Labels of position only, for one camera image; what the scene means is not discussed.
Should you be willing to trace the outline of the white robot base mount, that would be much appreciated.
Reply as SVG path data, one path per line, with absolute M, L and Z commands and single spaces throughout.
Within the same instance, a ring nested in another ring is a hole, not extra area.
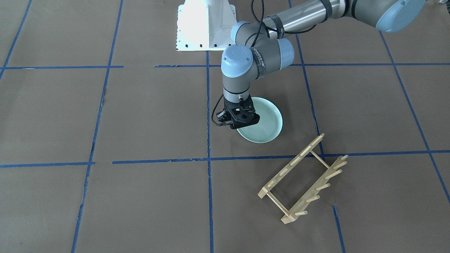
M 186 0 L 177 14 L 177 51 L 224 50 L 235 44 L 236 10 L 228 0 Z

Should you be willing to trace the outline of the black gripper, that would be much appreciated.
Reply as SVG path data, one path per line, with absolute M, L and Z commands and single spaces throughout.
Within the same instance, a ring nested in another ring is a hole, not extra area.
M 255 125 L 260 120 L 260 115 L 256 113 L 252 97 L 240 99 L 238 103 L 232 103 L 224 99 L 224 109 L 216 114 L 220 123 L 217 126 L 229 125 L 231 129 L 245 128 Z

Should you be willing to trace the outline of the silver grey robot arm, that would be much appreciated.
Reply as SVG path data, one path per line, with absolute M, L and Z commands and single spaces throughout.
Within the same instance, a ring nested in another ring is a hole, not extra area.
M 232 129 L 259 122 L 249 91 L 251 81 L 293 63 L 294 47 L 287 36 L 342 17 L 396 33 L 407 27 L 424 5 L 424 0 L 309 0 L 276 14 L 263 14 L 252 24 L 238 22 L 230 33 L 233 43 L 221 56 L 224 108 L 212 113 L 212 122 Z

